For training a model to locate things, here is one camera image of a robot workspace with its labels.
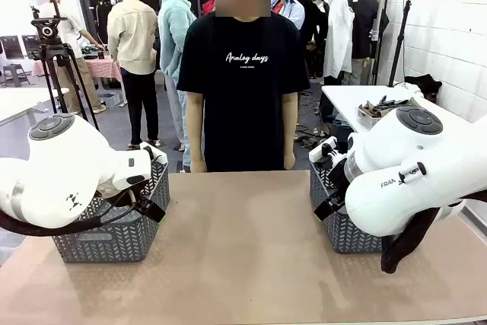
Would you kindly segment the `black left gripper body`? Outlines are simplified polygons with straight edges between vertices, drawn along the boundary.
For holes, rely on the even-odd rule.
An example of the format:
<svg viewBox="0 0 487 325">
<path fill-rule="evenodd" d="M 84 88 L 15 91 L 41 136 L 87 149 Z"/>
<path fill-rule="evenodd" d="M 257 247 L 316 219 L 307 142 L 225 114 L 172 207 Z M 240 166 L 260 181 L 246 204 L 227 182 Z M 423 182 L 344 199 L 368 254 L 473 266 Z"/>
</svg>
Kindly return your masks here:
<svg viewBox="0 0 487 325">
<path fill-rule="evenodd" d="M 148 210 L 153 203 L 135 186 L 130 189 L 130 199 L 135 210 Z"/>
</svg>

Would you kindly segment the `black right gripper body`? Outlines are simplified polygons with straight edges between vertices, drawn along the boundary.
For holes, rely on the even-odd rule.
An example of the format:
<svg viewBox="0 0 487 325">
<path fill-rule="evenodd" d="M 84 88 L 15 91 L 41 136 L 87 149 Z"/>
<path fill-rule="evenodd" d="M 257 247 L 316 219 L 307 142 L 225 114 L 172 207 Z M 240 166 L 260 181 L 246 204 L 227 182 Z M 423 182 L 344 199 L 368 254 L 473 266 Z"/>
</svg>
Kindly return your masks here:
<svg viewBox="0 0 487 325">
<path fill-rule="evenodd" d="M 327 178 L 332 184 L 329 197 L 334 208 L 342 208 L 345 205 L 345 193 L 349 187 L 349 181 L 344 171 L 345 162 L 346 158 L 343 158 L 327 174 Z"/>
</svg>

